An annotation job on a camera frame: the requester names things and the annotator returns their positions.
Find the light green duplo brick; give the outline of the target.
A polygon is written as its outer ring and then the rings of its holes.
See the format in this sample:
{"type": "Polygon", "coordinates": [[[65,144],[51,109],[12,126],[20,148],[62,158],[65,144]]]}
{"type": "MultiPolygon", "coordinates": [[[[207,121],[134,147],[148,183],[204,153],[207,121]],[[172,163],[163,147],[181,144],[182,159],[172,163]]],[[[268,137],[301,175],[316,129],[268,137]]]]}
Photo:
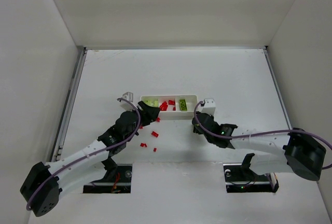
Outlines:
{"type": "Polygon", "coordinates": [[[148,105],[148,106],[159,107],[158,100],[153,100],[153,101],[145,100],[145,101],[143,101],[143,102],[144,102],[146,105],[148,105]]]}

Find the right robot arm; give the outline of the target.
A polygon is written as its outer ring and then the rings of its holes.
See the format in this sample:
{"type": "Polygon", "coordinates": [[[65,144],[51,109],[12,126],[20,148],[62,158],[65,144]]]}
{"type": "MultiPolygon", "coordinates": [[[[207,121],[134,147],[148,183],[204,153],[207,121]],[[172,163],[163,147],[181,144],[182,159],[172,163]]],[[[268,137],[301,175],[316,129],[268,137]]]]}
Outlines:
{"type": "Polygon", "coordinates": [[[294,173],[310,180],[320,180],[324,166],[327,141],[303,129],[255,132],[235,124],[218,124],[212,115],[196,111],[193,131],[203,135],[207,142],[219,148],[248,149],[242,168],[257,175],[267,173],[294,173]]]}

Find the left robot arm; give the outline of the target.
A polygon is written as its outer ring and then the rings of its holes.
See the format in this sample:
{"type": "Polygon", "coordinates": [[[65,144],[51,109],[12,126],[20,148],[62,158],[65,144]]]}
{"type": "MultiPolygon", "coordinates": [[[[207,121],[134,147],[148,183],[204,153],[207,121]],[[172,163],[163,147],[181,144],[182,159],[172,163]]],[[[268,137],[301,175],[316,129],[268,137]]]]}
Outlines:
{"type": "Polygon", "coordinates": [[[29,212],[41,217],[72,190],[117,169],[112,157],[125,149],[140,128],[155,122],[160,113],[159,107],[143,101],[137,106],[129,105],[132,110],[124,111],[113,126],[82,150],[56,162],[38,162],[32,166],[20,188],[29,212]]]}

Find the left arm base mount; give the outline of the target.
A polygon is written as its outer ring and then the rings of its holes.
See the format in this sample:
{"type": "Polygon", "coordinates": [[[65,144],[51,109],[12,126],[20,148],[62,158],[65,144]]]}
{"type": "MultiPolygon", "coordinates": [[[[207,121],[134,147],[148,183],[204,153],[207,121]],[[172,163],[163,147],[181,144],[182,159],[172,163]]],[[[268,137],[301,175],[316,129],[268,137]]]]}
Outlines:
{"type": "Polygon", "coordinates": [[[84,194],[128,194],[131,193],[132,164],[117,164],[107,171],[102,179],[84,185],[84,194]]]}

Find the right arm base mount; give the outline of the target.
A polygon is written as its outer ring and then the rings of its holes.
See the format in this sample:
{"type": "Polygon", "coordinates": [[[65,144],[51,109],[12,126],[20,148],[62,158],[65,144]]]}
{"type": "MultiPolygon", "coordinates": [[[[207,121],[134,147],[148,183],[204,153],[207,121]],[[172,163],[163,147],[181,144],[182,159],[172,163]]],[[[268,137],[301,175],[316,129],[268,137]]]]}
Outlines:
{"type": "Polygon", "coordinates": [[[253,153],[245,156],[242,163],[224,163],[227,193],[276,193],[279,181],[275,173],[257,175],[250,169],[253,153]]]}

